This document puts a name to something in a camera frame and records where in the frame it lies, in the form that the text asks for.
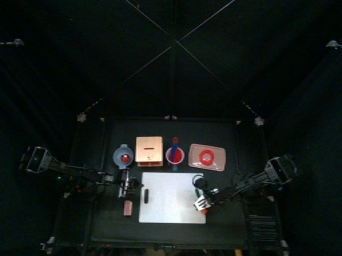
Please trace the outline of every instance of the orange box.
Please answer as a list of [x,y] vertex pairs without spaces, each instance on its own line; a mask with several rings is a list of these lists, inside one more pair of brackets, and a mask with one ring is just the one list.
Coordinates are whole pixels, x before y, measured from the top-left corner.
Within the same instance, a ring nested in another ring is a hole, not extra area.
[[162,138],[136,137],[134,161],[140,167],[162,166]]

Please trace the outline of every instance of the table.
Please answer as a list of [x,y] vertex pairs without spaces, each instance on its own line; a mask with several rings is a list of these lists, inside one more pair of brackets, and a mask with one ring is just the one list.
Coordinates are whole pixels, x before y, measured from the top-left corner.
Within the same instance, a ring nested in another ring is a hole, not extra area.
[[[236,173],[248,174],[263,171],[267,161],[267,150],[261,128],[253,122],[231,120],[105,118],[80,124],[74,137],[70,162],[73,165],[90,166],[105,172],[114,172],[112,153],[121,144],[134,150],[134,139],[138,136],[161,136],[162,152],[172,145],[172,138],[178,138],[178,145],[185,158],[178,165],[184,173],[204,173],[209,187],[224,188],[231,185]],[[188,149],[192,143],[211,145],[225,149],[227,161],[223,172],[201,170],[188,166]],[[172,172],[164,162],[162,167],[141,168],[136,163],[129,166],[130,174],[140,180],[141,172]],[[106,187],[96,198],[78,200],[88,207],[89,214],[76,214],[84,226],[74,228],[78,235],[69,236],[70,217],[61,217],[58,224],[58,241],[65,244],[108,245],[117,247],[154,248],[248,248],[245,225],[245,207],[241,203],[224,203],[209,209],[205,224],[154,224],[138,223],[140,190],[132,199],[133,208],[129,218],[122,216],[122,200],[116,196],[116,188]]]

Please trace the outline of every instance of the black enclosure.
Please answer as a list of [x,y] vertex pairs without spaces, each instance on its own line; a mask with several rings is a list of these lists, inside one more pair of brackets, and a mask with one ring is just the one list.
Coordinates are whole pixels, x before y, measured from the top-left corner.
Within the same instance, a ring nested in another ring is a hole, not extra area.
[[[208,143],[247,145],[231,169],[291,153],[299,177],[277,196],[283,238],[293,255],[340,255],[340,17],[332,0],[3,0],[0,254],[38,255],[58,209],[56,174],[17,170],[26,146],[109,169],[105,136],[130,122],[145,133],[168,136],[184,125]],[[126,127],[117,133],[132,140]],[[200,137],[188,130],[185,138]],[[82,223],[86,207],[69,218]],[[72,240],[73,231],[60,232]]]

